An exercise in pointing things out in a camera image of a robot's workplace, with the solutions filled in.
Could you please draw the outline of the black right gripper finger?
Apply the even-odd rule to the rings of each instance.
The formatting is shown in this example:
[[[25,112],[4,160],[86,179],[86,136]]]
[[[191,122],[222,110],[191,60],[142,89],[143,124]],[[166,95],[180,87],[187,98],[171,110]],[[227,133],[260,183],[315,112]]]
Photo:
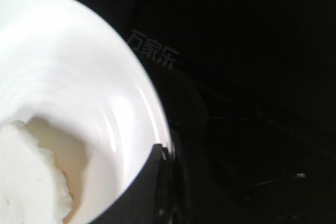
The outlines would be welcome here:
[[[154,144],[130,186],[92,223],[176,223],[173,165],[168,149]]]

